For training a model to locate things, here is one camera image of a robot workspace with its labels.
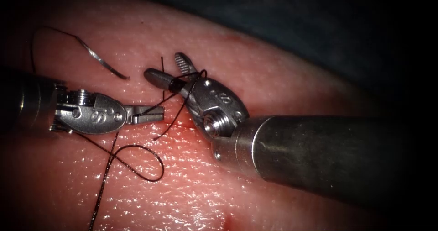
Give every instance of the screw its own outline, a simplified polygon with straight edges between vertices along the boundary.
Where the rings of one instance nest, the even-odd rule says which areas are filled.
[[[81,117],[81,111],[79,109],[74,109],[72,113],[74,118]]]
[[[115,113],[115,114],[114,114],[114,120],[115,120],[115,121],[121,121],[122,118],[123,118],[123,116],[122,116],[121,113]]]
[[[110,116],[112,114],[114,114],[114,109],[113,108],[109,108],[106,113]]]

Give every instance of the black suture thread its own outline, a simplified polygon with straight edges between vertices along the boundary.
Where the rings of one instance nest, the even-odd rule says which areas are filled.
[[[115,134],[113,146],[111,147],[111,151],[109,152],[108,162],[106,163],[105,173],[104,173],[104,177],[102,179],[102,184],[100,185],[99,195],[97,196],[96,205],[94,206],[93,215],[91,216],[90,226],[88,228],[89,231],[93,231],[94,221],[96,220],[97,213],[99,212],[100,201],[102,200],[102,196],[104,194],[106,177],[108,176],[108,172],[110,171],[111,162],[112,162],[112,159],[114,157],[113,156],[114,146],[115,146],[115,142],[117,141],[118,137],[119,137],[119,132],[117,132]]]
[[[104,68],[108,69],[110,72],[112,72],[113,74],[115,74],[117,77],[124,79],[124,80],[130,80],[129,76],[124,76],[123,74],[121,74],[119,71],[115,70],[113,67],[111,67],[108,63],[106,63],[102,58],[100,58],[79,36],[76,36],[74,34],[68,33],[66,31],[61,31],[57,28],[51,27],[51,26],[40,26],[38,28],[36,28],[34,30],[34,32],[32,33],[32,37],[31,37],[31,43],[30,43],[30,48],[31,48],[31,63],[32,63],[32,70],[34,73],[36,73],[36,66],[35,66],[35,61],[34,61],[34,57],[33,57],[33,43],[34,43],[34,39],[35,39],[35,35],[36,33],[40,30],[40,29],[50,29],[50,30],[54,30],[56,32],[59,33],[63,33],[65,35],[71,36],[74,39],[76,39],[87,51],[88,53],[94,58],[96,59]]]
[[[161,71],[164,73],[164,62],[163,62],[163,57],[161,57]]]
[[[190,97],[190,94],[192,94],[192,92],[193,92],[193,88],[194,88],[195,85],[198,83],[199,79],[202,77],[202,74],[205,74],[205,78],[207,77],[207,71],[206,71],[205,69],[203,69],[203,70],[201,70],[201,72],[199,72],[199,73],[188,73],[188,74],[184,74],[184,75],[181,75],[181,76],[177,76],[177,77],[175,77],[175,78],[176,78],[176,79],[179,79],[179,78],[186,77],[186,76],[189,76],[189,75],[192,75],[192,74],[198,74],[198,75],[196,76],[196,79],[195,79],[195,81],[193,82],[192,86],[190,86],[190,90],[189,90],[189,92],[188,92],[188,95],[187,95],[187,97],[184,98],[184,101],[183,101],[181,107],[179,108],[177,115],[176,115],[175,118],[172,120],[172,122],[170,123],[170,125],[166,128],[166,130],[165,130],[162,134],[160,134],[159,136],[153,138],[153,141],[156,141],[157,139],[161,138],[163,135],[165,135],[165,134],[170,130],[170,128],[173,126],[173,124],[174,124],[175,121],[177,120],[179,114],[180,114],[181,111],[183,110],[184,106],[186,105],[187,100],[188,100],[188,98]]]
[[[94,145],[97,146],[99,149],[105,151],[105,152],[108,153],[108,154],[111,154],[111,152],[110,152],[109,150],[103,148],[101,145],[99,145],[98,143],[92,141],[90,138],[88,138],[88,137],[86,137],[86,136],[84,136],[84,135],[82,135],[82,134],[78,134],[78,135],[81,136],[82,138],[86,139],[86,140],[89,141],[90,143],[94,144]],[[163,163],[163,161],[161,160],[160,156],[158,156],[157,153],[156,153],[155,151],[153,151],[153,150],[151,150],[151,149],[149,149],[149,148],[147,148],[147,147],[144,147],[144,146],[141,146],[141,145],[135,145],[135,144],[122,146],[121,148],[126,148],[126,147],[139,147],[139,148],[145,149],[145,150],[149,151],[150,153],[152,153],[152,155],[154,155],[155,158],[160,162],[161,169],[162,169],[161,175],[160,175],[158,178],[156,178],[156,179],[149,179],[149,178],[146,178],[146,177],[144,177],[143,175],[141,175],[139,172],[137,172],[137,171],[136,171],[132,166],[130,166],[128,163],[126,163],[125,161],[123,161],[123,159],[121,159],[120,157],[116,156],[116,154],[114,153],[113,156],[114,156],[119,162],[121,162],[121,163],[122,163],[123,165],[125,165],[129,170],[131,170],[133,173],[135,173],[138,177],[142,178],[143,180],[146,180],[146,181],[149,181],[149,182],[156,182],[156,181],[159,181],[161,178],[163,178],[163,175],[164,175],[164,163]]]
[[[90,225],[89,225],[89,231],[92,231],[93,230],[93,226],[94,226],[94,222],[95,222],[97,214],[99,212],[100,202],[102,200],[102,196],[103,196],[103,193],[104,193],[104,188],[105,188],[106,179],[108,177],[108,172],[109,172],[109,170],[111,168],[111,165],[112,165],[112,163],[114,161],[114,158],[117,159],[119,162],[121,162],[123,165],[125,165],[129,170],[131,170],[133,173],[135,173],[141,179],[149,181],[149,182],[156,182],[156,181],[159,181],[160,179],[163,178],[163,176],[164,176],[164,163],[161,160],[160,156],[158,156],[153,150],[151,150],[151,149],[149,149],[149,148],[147,148],[145,146],[141,146],[141,145],[135,145],[135,144],[125,145],[125,146],[120,147],[115,153],[113,153],[114,147],[115,147],[115,142],[117,141],[117,138],[119,137],[119,133],[118,132],[116,133],[116,135],[114,137],[114,142],[113,142],[113,145],[111,147],[111,151],[108,151],[107,149],[103,148],[103,146],[99,145],[98,143],[94,142],[93,140],[91,140],[90,138],[88,138],[88,137],[86,137],[86,136],[84,136],[82,134],[78,134],[78,135],[81,136],[82,138],[84,138],[85,140],[89,141],[90,143],[94,144],[99,149],[101,149],[101,150],[103,150],[103,151],[105,151],[106,153],[109,154],[108,162],[107,162],[107,165],[106,165],[106,168],[105,168],[105,173],[104,173],[104,176],[103,176],[103,179],[102,179],[102,184],[100,186],[99,195],[98,195],[98,198],[96,200],[96,205],[94,207],[93,215],[91,217],[91,221],[90,221]],[[154,157],[160,162],[160,166],[161,166],[161,175],[158,178],[156,178],[156,179],[146,178],[145,176],[141,175],[138,171],[136,171],[132,166],[130,166],[128,163],[126,163],[120,157],[117,156],[117,154],[119,152],[121,152],[122,150],[124,150],[126,148],[131,148],[131,147],[142,148],[142,149],[147,150],[148,152],[152,153],[152,155],[154,155]]]

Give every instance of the dark background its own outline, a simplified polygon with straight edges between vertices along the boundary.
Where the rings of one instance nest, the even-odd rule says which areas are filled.
[[[415,72],[424,70],[419,59],[414,58],[414,51],[425,47],[413,43],[424,30],[418,29],[418,17],[423,10],[418,0],[152,1],[196,14],[301,56],[366,90],[388,105],[393,114],[400,115],[400,119],[411,122],[418,118],[417,108],[427,105],[417,103],[418,82],[414,78]],[[7,28],[32,14],[32,4],[40,2],[44,0],[1,0],[0,28],[4,27],[3,32],[7,33]],[[428,130],[423,126],[414,129]],[[422,158],[431,158],[425,152],[434,151],[436,145],[428,147],[429,150],[417,146],[414,150],[422,163],[413,158],[409,165],[413,178],[401,189],[400,209],[394,212],[394,223],[436,225],[435,164]]]

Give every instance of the surgical instrument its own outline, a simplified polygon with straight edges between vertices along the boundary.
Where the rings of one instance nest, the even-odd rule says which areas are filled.
[[[65,82],[2,68],[0,90],[4,123],[1,131],[65,131],[87,135],[105,134],[124,125],[162,121],[164,107],[123,105],[86,90],[70,91]]]
[[[187,98],[186,107],[214,158],[248,177],[385,211],[408,173],[409,129],[370,117],[274,115],[250,117],[218,81],[202,77],[190,59],[175,60],[187,81],[156,69],[145,78]]]

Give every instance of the cylindrical shaft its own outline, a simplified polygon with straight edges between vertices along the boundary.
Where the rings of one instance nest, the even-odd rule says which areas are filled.
[[[2,68],[0,96],[0,132],[49,131],[56,111],[55,80]]]
[[[370,118],[249,118],[213,141],[228,169],[366,208],[389,208],[410,157],[402,125]]]

